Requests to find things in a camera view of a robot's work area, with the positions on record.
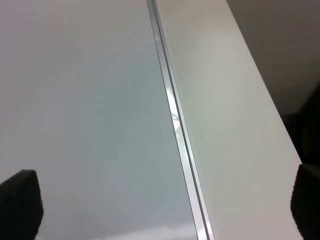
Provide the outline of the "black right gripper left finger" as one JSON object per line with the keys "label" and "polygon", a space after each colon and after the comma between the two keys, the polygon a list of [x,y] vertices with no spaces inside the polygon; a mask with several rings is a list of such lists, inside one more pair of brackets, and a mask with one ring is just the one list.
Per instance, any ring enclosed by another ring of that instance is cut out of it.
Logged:
{"label": "black right gripper left finger", "polygon": [[35,170],[21,170],[0,184],[2,240],[34,240],[43,216],[43,201]]}

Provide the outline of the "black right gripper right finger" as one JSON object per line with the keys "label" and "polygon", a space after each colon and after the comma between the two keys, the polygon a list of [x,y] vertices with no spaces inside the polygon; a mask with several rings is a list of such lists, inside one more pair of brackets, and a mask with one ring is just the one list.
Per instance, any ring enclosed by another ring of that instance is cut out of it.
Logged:
{"label": "black right gripper right finger", "polygon": [[297,170],[290,210],[304,240],[320,238],[320,168],[300,164]]}

